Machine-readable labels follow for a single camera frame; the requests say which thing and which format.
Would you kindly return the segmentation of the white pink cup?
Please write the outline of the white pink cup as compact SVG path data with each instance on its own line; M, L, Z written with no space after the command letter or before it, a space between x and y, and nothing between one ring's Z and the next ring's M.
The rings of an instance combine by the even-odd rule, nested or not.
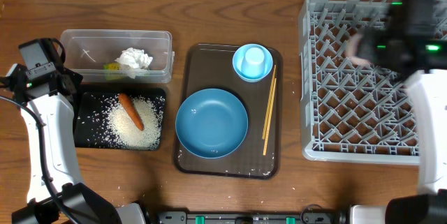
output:
M345 55L347 59L349 59L353 64L357 66L368 66L371 64L371 62L367 59L360 58L357 55L361 38L362 34L356 34L349 39L349 42L345 49Z

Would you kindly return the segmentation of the yellow pandan cake wrapper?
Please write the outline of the yellow pandan cake wrapper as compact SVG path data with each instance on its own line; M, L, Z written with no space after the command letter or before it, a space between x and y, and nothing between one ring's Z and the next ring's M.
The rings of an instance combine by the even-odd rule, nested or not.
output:
M120 73L118 73L120 65L117 62L105 64L103 66L105 70L105 79L106 80L119 80L122 79Z

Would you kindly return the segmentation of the white tissue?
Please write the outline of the white tissue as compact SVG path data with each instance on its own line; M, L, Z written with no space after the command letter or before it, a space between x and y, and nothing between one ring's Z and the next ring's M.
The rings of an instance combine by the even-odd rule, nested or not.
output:
M122 51L122 54L115 59L119 64L119 69L123 70L130 78L135 79L149 70L153 57L145 53L144 50L130 47Z

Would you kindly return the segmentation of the orange carrot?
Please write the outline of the orange carrot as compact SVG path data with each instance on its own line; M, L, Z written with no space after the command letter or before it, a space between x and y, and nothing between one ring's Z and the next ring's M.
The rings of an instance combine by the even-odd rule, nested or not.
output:
M138 111L135 109L131 98L126 94L119 94L118 100L122 107L125 109L126 113L131 118L132 122L137 127L137 129L143 131L144 124L142 122L142 119L140 118L140 115L138 114Z

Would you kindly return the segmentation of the light blue cup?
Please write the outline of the light blue cup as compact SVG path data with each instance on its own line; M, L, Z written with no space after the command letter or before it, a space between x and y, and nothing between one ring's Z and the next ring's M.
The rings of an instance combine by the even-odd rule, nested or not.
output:
M264 73L265 55L259 47L249 47L241 64L242 74L249 79L260 78Z

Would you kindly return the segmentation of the light blue bowl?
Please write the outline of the light blue bowl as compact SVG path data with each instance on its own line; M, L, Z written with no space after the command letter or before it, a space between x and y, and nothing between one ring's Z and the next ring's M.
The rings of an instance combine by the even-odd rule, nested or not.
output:
M244 58L244 53L247 51L247 49L249 47L259 47L263 50L264 55L265 55L265 67L264 67L264 73L260 78L257 79L249 79L246 78L242 72L241 72L241 64L242 64L242 60ZM242 47L239 47L236 52L233 55L233 69L235 70L235 72L237 73L237 75L244 81L246 82L258 82L260 80L262 80L264 77L266 77L270 71L273 68L273 58L272 58L272 54L268 51L268 49L262 45L259 44L246 44L243 45Z

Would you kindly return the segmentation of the dark blue plate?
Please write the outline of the dark blue plate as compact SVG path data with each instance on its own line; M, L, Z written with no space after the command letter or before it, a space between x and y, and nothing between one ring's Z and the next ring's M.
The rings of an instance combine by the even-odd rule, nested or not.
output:
M200 158L223 158L247 136L249 116L241 100L223 89L202 89L180 105L175 130L182 146Z

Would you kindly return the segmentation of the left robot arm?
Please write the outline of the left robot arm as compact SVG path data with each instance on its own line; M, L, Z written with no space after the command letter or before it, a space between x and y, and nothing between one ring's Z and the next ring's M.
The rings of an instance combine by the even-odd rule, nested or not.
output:
M84 184L73 134L82 76L64 67L62 44L37 38L18 49L24 63L12 65L1 83L27 127L31 181L27 205L12 222L54 223L64 214L72 223L147 223L138 203L114 207Z

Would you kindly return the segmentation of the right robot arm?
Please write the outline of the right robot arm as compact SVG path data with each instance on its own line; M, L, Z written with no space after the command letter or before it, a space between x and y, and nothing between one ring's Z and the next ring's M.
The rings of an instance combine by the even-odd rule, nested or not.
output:
M434 37L437 0L399 0L384 30L365 29L346 56L401 75L419 138L418 193L384 207L352 206L350 223L446 223L446 42Z

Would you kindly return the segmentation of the clear plastic container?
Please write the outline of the clear plastic container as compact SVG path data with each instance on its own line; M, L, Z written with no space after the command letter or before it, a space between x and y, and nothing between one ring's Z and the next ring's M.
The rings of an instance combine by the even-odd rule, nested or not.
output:
M65 67L81 74L85 82L168 83L173 75L173 38L167 31L67 29L59 41L66 52ZM144 50L153 61L135 79L118 70L122 79L106 80L103 66L116 62L123 50Z

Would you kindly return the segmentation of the wooden chopstick left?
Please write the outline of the wooden chopstick left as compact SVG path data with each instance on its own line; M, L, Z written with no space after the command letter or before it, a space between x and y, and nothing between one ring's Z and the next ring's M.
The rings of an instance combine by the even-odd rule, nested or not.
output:
M273 97L272 93L273 93L273 89L274 89L273 86L274 86L274 80L275 80L275 75L276 75L276 69L277 69L277 66L274 65L273 73L272 73L272 80L271 80L270 90L269 90L269 96L268 96L268 104L267 104L266 113L265 113L265 122L264 122L264 127L263 127L262 140L265 139L265 135L267 132L268 117L269 117L269 111L270 111L271 101L272 101L272 97Z

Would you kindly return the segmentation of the wooden chopstick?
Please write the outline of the wooden chopstick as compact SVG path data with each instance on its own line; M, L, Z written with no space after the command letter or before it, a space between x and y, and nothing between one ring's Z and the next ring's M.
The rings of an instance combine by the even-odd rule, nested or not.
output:
M272 97L273 97L272 93L273 93L273 89L274 89L273 86L274 86L274 80L275 80L275 75L276 75L276 69L277 69L277 66L274 65L273 73L272 73L272 80L271 80L270 90L269 90L269 96L268 96L268 104L267 104L266 113L265 113L265 122L264 122L264 127L263 127L262 140L265 139L265 135L267 132L268 117L269 117L269 111L270 111L271 101L272 101Z
M267 125L266 125L265 143L264 143L264 148L263 148L263 155L264 156L267 153L268 140L269 140L269 135L270 135L270 124L271 124L271 121L272 121L272 111L273 111L273 105L274 105L274 97L275 97L276 85L277 85L277 79L274 78L274 83L273 83L273 87L272 87L272 97L271 97L270 107L269 107L269 112L268 112L268 121L267 121Z

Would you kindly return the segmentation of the wooden chopstick right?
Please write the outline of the wooden chopstick right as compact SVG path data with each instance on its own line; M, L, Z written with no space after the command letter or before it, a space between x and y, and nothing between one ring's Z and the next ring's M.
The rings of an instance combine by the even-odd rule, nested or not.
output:
M270 124L271 124L271 121L272 121L272 111L273 111L273 105L274 105L274 97L275 97L276 85L277 85L277 79L274 78L274 83L273 83L273 87L272 87L272 97L271 97L270 107L269 107L269 112L268 112L268 121L267 121L267 125L266 125L265 143L264 143L264 148L263 148L263 155L264 156L267 153L268 140L269 140L269 135L270 135Z

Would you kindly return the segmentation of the brown serving tray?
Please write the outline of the brown serving tray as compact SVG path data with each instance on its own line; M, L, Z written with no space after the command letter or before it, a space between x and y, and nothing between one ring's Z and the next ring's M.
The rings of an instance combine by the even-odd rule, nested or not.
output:
M282 113L282 57L271 47L273 67L277 66L274 105L267 153L263 155L262 140L273 68L258 82L242 80L233 69L233 55L241 46L194 45L186 58L183 101L202 89L223 89L237 96L249 116L249 128L244 142L223 158L200 158L187 151L176 139L174 164L178 170L191 174L270 179L279 169Z

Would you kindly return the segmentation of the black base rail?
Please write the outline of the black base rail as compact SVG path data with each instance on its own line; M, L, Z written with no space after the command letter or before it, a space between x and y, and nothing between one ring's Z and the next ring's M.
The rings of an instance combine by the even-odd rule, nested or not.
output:
M165 211L156 224L349 224L346 212L308 209L302 213L226 213Z

